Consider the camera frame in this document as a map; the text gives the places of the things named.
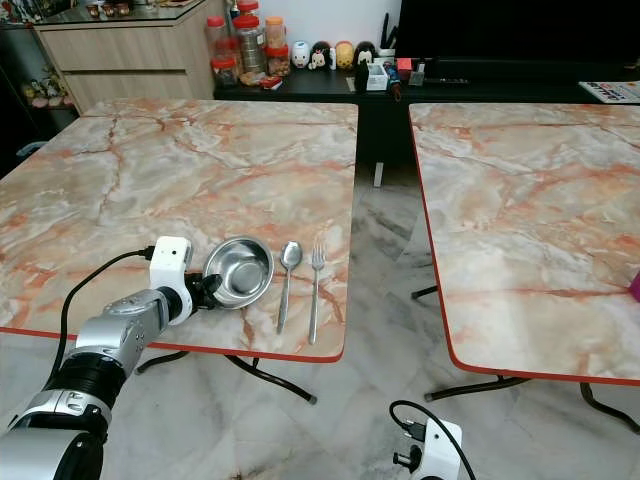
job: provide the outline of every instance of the bowl rim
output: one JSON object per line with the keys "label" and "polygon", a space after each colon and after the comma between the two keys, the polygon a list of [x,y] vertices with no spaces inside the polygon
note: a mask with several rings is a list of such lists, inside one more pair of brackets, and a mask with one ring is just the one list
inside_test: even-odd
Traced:
{"label": "bowl rim", "polygon": [[224,304],[222,304],[220,302],[220,299],[218,299],[216,297],[216,300],[219,303],[219,307],[223,308],[223,309],[226,309],[226,310],[236,310],[238,308],[243,308],[243,307],[251,305],[253,302],[258,300],[262,295],[264,295],[264,293],[267,291],[267,289],[271,285],[271,280],[273,279],[274,263],[273,263],[273,254],[271,253],[271,249],[262,240],[260,240],[260,239],[258,239],[256,237],[252,237],[250,235],[235,235],[233,237],[229,237],[226,240],[224,240],[221,244],[219,244],[217,247],[215,247],[211,251],[211,253],[209,253],[209,256],[207,257],[206,261],[204,262],[204,266],[202,268],[202,276],[205,277],[205,276],[209,275],[208,270],[211,267],[211,263],[213,262],[213,259],[215,258],[216,254],[218,254],[220,252],[220,250],[222,250],[224,247],[226,247],[230,243],[234,243],[234,242],[237,242],[239,240],[244,240],[244,241],[248,240],[250,242],[253,242],[256,245],[258,245],[265,252],[265,254],[267,256],[267,267],[268,267],[269,271],[267,272],[267,279],[266,279],[264,285],[255,294],[253,294],[251,297],[249,297],[246,300],[243,300],[242,302],[239,302],[238,304],[224,305]]}

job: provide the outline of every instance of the stainless steel bowl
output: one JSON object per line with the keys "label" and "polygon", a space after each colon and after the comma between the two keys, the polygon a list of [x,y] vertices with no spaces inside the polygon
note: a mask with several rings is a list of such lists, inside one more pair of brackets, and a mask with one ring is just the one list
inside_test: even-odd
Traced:
{"label": "stainless steel bowl", "polygon": [[202,272],[203,276],[217,273],[222,277],[214,294],[222,308],[242,308],[255,302],[269,287],[273,258],[257,238],[233,237],[211,252]]}

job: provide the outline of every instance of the metal spoon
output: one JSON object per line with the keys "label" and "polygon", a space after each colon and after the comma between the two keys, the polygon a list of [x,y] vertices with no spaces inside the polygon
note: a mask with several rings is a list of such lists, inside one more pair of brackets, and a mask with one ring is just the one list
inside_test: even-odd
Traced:
{"label": "metal spoon", "polygon": [[298,242],[287,242],[282,247],[280,253],[280,263],[287,271],[282,287],[282,298],[280,299],[280,313],[278,314],[278,333],[282,333],[284,322],[287,320],[287,310],[289,309],[289,281],[291,280],[291,271],[296,268],[302,261],[302,247]]}

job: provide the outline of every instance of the marble table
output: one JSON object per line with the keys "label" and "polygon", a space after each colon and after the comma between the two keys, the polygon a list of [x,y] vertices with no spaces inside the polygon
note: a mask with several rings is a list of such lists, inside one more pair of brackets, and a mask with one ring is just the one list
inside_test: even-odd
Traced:
{"label": "marble table", "polygon": [[[99,104],[0,181],[0,331],[56,337],[66,294],[125,251],[184,236],[191,269],[234,235],[271,249],[265,295],[240,310],[199,311],[152,346],[334,362],[343,352],[357,107],[353,105],[122,100]],[[327,261],[318,338],[307,342],[314,240]],[[289,317],[276,334],[284,271],[299,241]],[[104,305],[148,286],[130,259],[73,300],[70,337]]]}
{"label": "marble table", "polygon": [[455,365],[640,385],[640,107],[410,111]]}

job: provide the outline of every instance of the marble floor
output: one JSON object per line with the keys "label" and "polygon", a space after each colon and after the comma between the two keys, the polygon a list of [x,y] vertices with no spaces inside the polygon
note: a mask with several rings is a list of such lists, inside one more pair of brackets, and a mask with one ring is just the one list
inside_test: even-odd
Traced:
{"label": "marble floor", "polygon": [[[261,362],[317,394],[318,403],[224,357],[190,354],[125,385],[103,479],[408,478],[391,462],[411,441],[389,418],[389,403],[420,402],[426,391],[490,377],[452,365],[437,296],[409,298],[434,281],[415,169],[387,167],[381,189],[370,181],[371,172],[359,168],[343,359]],[[0,335],[0,423],[41,387],[54,352],[49,339]],[[640,418],[640,389],[596,385],[594,392]],[[533,381],[429,408],[461,425],[478,478],[640,479],[639,437],[588,407],[577,385]]]}

